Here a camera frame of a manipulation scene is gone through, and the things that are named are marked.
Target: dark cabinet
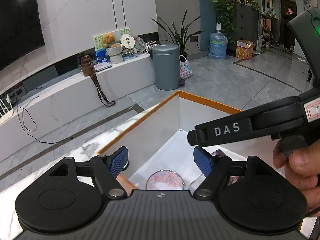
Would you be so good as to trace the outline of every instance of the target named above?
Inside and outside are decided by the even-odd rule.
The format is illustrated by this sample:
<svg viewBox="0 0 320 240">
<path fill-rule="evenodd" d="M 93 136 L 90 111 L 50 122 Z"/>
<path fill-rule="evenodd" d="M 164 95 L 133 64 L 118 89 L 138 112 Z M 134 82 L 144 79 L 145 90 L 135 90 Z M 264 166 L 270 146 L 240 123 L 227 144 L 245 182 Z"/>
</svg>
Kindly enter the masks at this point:
<svg viewBox="0 0 320 240">
<path fill-rule="evenodd" d="M 232 23 L 237 27 L 236 32 L 230 32 L 229 36 L 235 41 L 247 40 L 257 44 L 259 11 L 251 6 L 235 2 L 235 14 Z M 236 44 L 228 42 L 228 49 L 236 50 Z"/>
</svg>

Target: trash can lid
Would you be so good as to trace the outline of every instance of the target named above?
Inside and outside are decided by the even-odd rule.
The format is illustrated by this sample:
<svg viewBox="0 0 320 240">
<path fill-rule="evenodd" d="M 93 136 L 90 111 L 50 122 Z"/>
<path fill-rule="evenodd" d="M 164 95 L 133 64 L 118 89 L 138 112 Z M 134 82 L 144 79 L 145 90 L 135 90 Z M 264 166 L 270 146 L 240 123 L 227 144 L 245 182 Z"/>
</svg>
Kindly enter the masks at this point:
<svg viewBox="0 0 320 240">
<path fill-rule="evenodd" d="M 179 51 L 180 51 L 179 46 L 173 45 L 173 44 L 159 45 L 159 46 L 154 46 L 152 48 L 152 53 L 154 54 L 172 54 Z"/>
</svg>

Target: person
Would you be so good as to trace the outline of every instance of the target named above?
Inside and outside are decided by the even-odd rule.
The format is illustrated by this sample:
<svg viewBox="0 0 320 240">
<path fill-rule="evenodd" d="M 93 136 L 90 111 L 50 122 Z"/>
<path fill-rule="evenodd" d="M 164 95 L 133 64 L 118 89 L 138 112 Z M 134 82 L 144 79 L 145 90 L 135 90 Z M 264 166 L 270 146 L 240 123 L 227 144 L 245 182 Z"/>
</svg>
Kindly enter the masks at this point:
<svg viewBox="0 0 320 240">
<path fill-rule="evenodd" d="M 290 40 L 291 40 L 291 30 L 288 27 L 288 22 L 290 22 L 297 15 L 293 11 L 293 7 L 289 6 L 286 13 L 283 15 L 284 20 L 284 50 L 286 53 L 290 53 Z"/>
<path fill-rule="evenodd" d="M 294 150 L 289 157 L 280 151 L 278 145 L 273 152 L 273 164 L 284 167 L 286 179 L 305 196 L 310 212 L 320 206 L 320 187 L 317 186 L 320 174 L 320 140 L 304 149 Z"/>
</svg>

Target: wall outlet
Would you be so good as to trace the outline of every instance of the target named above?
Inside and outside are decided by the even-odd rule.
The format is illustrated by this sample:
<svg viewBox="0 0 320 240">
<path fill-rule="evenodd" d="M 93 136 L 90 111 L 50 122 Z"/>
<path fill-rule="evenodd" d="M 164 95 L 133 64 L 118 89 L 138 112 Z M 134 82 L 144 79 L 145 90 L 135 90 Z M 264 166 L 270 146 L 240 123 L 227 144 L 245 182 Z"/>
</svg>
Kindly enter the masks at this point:
<svg viewBox="0 0 320 240">
<path fill-rule="evenodd" d="M 198 41 L 198 36 L 191 36 L 190 37 L 190 42 L 197 42 Z"/>
</svg>

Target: television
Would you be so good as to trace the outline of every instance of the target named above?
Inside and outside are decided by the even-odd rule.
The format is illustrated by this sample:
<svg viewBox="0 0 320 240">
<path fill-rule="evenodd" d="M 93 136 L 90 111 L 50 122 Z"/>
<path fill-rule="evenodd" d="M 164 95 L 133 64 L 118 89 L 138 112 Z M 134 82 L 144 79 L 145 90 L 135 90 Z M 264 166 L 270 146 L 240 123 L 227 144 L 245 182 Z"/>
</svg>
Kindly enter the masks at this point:
<svg viewBox="0 0 320 240">
<path fill-rule="evenodd" d="M 42 46 L 37 0 L 0 0 L 0 70 Z"/>
</svg>

